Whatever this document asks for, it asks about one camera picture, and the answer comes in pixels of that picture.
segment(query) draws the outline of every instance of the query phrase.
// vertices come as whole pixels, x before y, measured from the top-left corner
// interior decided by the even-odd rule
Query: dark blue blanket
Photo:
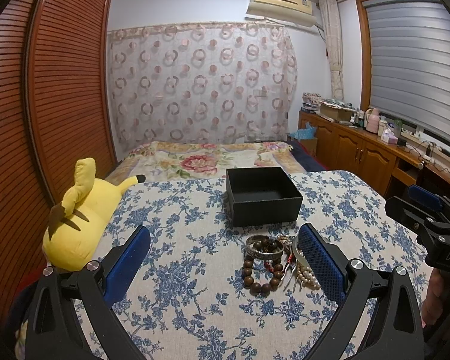
[[[318,163],[315,158],[307,153],[298,140],[289,139],[287,143],[293,146],[293,150],[291,151],[292,155],[307,172],[322,172],[327,170],[324,166]]]

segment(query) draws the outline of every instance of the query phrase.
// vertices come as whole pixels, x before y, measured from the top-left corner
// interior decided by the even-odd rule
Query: human hand
[[[442,315],[443,306],[440,296],[445,287],[445,280],[440,275],[440,270],[433,268],[428,281],[427,297],[422,304],[422,319],[427,325],[434,325]]]

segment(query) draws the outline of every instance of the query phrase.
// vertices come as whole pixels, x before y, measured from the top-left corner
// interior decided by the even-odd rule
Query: yellow plush toy
[[[122,195],[145,181],[144,175],[133,176],[116,187],[95,178],[93,158],[78,160],[74,177],[75,185],[50,211],[42,244],[49,261],[68,271],[79,271],[92,259]]]

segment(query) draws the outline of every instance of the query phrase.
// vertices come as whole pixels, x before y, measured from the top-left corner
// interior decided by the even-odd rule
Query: blue gripper pad
[[[106,277],[106,290],[103,299],[109,308],[123,300],[128,287],[140,269],[150,249],[150,232],[144,226],[122,252]]]
[[[408,187],[408,197],[429,210],[440,212],[443,209],[442,202],[437,195],[434,195],[418,185],[411,185]]]
[[[298,232],[298,245],[327,298],[341,305],[346,297],[345,278],[307,223]]]

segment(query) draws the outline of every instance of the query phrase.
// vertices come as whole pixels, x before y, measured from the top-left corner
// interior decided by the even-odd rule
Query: metal screw
[[[87,269],[89,271],[94,271],[100,266],[100,263],[96,260],[92,260],[87,264]]]
[[[43,276],[50,276],[53,273],[53,266],[46,266],[43,270]]]
[[[407,270],[399,265],[397,266],[397,273],[401,276],[405,276],[407,274]]]
[[[352,267],[355,269],[362,269],[363,268],[363,262],[361,262],[359,259],[353,259],[350,263]]]

